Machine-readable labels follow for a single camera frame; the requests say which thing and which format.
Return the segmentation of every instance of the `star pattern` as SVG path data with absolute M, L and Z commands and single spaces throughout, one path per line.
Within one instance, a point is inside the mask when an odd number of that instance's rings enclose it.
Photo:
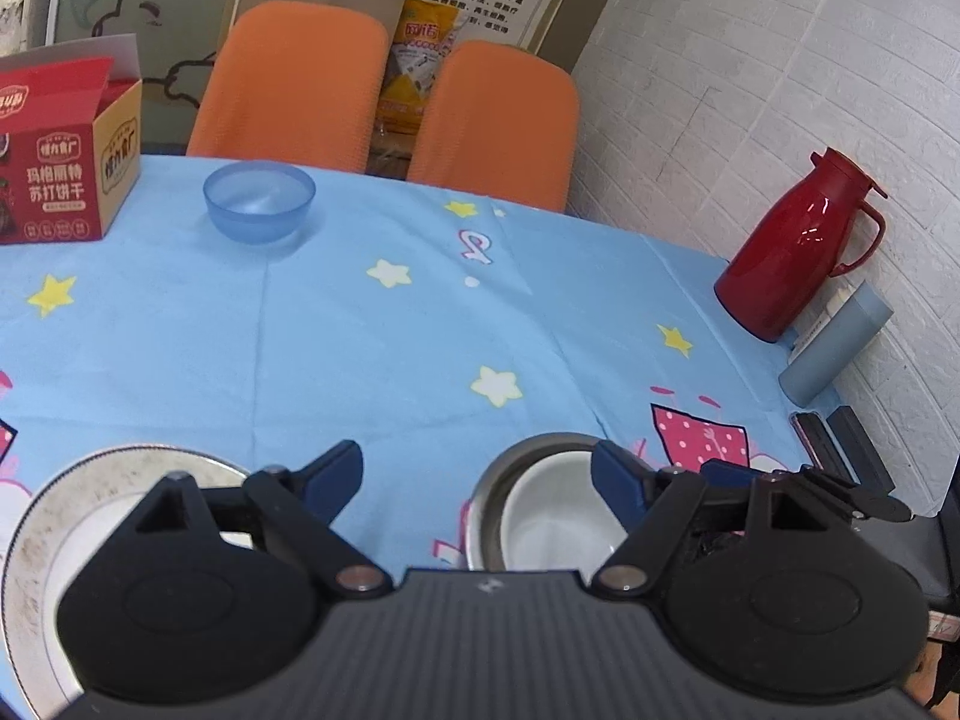
M 523 392 L 517 386 L 517 375 L 505 370 L 501 373 L 491 367 L 480 367 L 480 378 L 470 385 L 470 389 L 483 395 L 498 409 L 502 409 L 508 400 L 517 400 L 523 397 Z
M 386 260 L 377 260 L 376 265 L 367 271 L 367 276 L 375 278 L 388 290 L 397 284 L 413 284 L 410 269 L 405 265 L 393 265 Z
M 37 306 L 40 309 L 40 318 L 44 319 L 55 308 L 68 306 L 73 302 L 73 298 L 70 296 L 70 288 L 76 280 L 76 276 L 70 276 L 70 278 L 58 281 L 47 274 L 43 279 L 43 289 L 36 295 L 27 298 L 27 303 Z
M 693 344 L 683 337 L 680 330 L 676 327 L 664 327 L 662 324 L 658 324 L 656 327 L 664 334 L 664 346 L 675 349 L 679 351 L 680 354 L 683 354 L 683 357 L 689 358 L 690 349 L 693 348 Z
M 477 207 L 471 202 L 450 200 L 443 208 L 452 214 L 458 215 L 460 218 L 475 217 L 477 215 Z

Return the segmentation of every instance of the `chair backrest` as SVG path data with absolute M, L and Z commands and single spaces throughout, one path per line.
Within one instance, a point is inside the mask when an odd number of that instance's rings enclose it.
M 577 90 L 560 68 L 466 41 L 440 66 L 407 180 L 562 211 L 578 116 Z
M 363 172 L 390 40 L 363 13 L 264 2 L 230 30 L 187 154 Z

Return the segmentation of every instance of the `thermos lid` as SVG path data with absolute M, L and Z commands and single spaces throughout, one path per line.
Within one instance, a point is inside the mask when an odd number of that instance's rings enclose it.
M 881 197 L 886 197 L 887 193 L 880 189 L 880 186 L 877 185 L 877 182 L 873 180 L 867 173 L 863 172 L 860 167 L 853 162 L 850 157 L 846 154 L 842 154 L 839 151 L 836 151 L 833 148 L 828 148 L 827 153 L 824 153 L 823 156 L 820 156 L 817 153 L 814 153 L 810 157 L 814 165 L 819 165 L 822 159 L 827 160 L 832 167 L 836 167 L 837 170 L 846 175 L 854 184 L 856 184 L 857 189 L 863 191 L 863 194 L 867 194 L 871 189 L 877 190 L 877 194 Z

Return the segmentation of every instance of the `gray container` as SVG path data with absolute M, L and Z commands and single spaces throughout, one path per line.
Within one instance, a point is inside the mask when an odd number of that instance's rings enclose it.
M 800 408 L 806 408 L 880 333 L 893 314 L 894 310 L 883 298 L 863 282 L 810 345 L 779 375 L 786 396 Z

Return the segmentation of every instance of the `table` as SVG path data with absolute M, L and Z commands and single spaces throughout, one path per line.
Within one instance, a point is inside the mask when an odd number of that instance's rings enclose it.
M 206 217 L 222 164 L 144 157 L 102 242 L 0 247 L 0 419 L 16 429 L 0 475 L 21 509 L 107 446 L 259 469 L 349 438 L 366 475 L 335 527 L 399 578 L 456 562 L 462 504 L 525 437 L 609 437 L 653 466 L 668 450 L 685 466 L 806 460 L 776 382 L 787 349 L 716 301 L 722 260 L 324 170 L 302 234 L 245 247 Z M 27 716 L 6 662 L 0 692 Z

